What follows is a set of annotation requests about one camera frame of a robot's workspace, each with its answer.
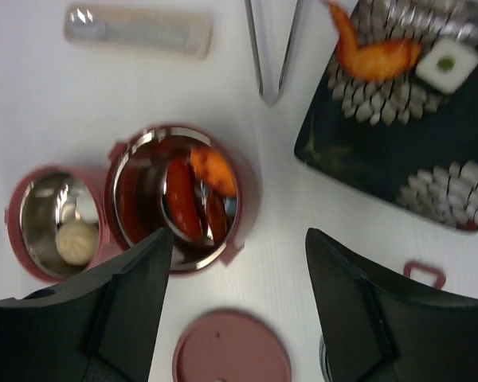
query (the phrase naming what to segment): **green sushi center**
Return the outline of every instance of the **green sushi center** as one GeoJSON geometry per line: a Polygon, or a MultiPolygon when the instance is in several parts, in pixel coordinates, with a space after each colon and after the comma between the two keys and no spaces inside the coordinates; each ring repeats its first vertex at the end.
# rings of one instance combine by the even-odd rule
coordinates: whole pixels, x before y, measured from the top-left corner
{"type": "Polygon", "coordinates": [[[455,65],[455,59],[451,56],[443,56],[437,62],[437,68],[442,72],[449,72],[455,65]]]}

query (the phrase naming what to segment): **white table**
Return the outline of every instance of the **white table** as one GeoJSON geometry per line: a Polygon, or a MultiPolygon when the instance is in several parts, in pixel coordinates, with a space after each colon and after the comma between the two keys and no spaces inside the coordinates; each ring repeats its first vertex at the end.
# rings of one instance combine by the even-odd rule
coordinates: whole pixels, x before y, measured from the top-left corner
{"type": "MultiPolygon", "coordinates": [[[[257,94],[242,0],[136,2],[212,12],[208,58],[194,63],[83,49],[62,37],[66,0],[0,2],[0,298],[43,287],[14,258],[3,224],[21,176],[50,162],[106,164],[116,139],[162,121],[196,123],[242,150],[261,175],[263,201],[245,249],[229,267],[217,263],[170,279],[151,380],[171,380],[175,343],[188,324],[227,306],[253,312],[276,331],[295,382],[321,380],[321,329],[304,254],[308,227],[395,271],[408,259],[435,264],[448,277],[446,290],[478,298],[478,234],[462,235],[404,213],[295,160],[296,136],[336,43],[318,0],[306,1],[296,59],[273,108],[257,94]]],[[[258,33],[268,41],[269,49],[265,43],[262,49],[275,78],[296,2],[256,3],[262,3],[258,33]]],[[[346,4],[351,10],[354,0],[346,4]]]]}

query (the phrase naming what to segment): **red sausage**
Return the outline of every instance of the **red sausage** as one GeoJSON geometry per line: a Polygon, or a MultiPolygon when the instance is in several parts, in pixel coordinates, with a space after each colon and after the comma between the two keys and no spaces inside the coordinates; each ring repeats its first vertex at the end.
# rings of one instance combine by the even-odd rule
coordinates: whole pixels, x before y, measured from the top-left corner
{"type": "Polygon", "coordinates": [[[226,236],[227,216],[223,199],[213,191],[207,197],[206,215],[214,243],[219,244],[226,236]]]}
{"type": "Polygon", "coordinates": [[[190,167],[181,158],[168,166],[167,196],[170,214],[178,229],[192,240],[202,237],[202,226],[194,206],[190,167]]]}

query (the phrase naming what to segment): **orange shrimp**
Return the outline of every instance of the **orange shrimp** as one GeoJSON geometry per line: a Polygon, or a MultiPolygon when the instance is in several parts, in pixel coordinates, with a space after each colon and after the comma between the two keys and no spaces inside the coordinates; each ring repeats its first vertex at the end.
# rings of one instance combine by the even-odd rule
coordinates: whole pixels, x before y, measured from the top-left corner
{"type": "Polygon", "coordinates": [[[363,81],[381,82],[416,65],[421,53],[418,43],[404,38],[358,46],[358,37],[347,12],[333,2],[326,3],[340,36],[336,56],[349,75],[363,81]]]}

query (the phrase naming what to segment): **table surface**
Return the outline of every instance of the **table surface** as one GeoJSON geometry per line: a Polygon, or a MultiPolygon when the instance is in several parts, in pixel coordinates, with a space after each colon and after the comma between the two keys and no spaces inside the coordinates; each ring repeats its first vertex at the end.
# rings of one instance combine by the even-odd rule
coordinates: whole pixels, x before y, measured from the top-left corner
{"type": "MultiPolygon", "coordinates": [[[[402,272],[408,259],[441,267],[445,290],[478,298],[478,233],[405,213],[294,158],[296,136],[337,41],[318,0],[304,2],[286,89],[274,107],[258,96],[243,1],[165,3],[214,16],[206,60],[70,45],[62,36],[69,2],[0,2],[0,298],[21,298],[44,286],[14,258],[3,224],[22,175],[46,163],[106,166],[117,139],[163,121],[198,124],[246,154],[261,177],[263,199],[245,248],[228,267],[216,263],[170,278],[151,380],[171,380],[182,331],[220,307],[252,312],[270,325],[286,346],[295,382],[321,380],[321,329],[304,254],[309,227],[394,271],[402,272]]],[[[280,71],[296,0],[255,4],[270,82],[280,71]]],[[[355,1],[343,4],[352,10],[355,1]]]]}

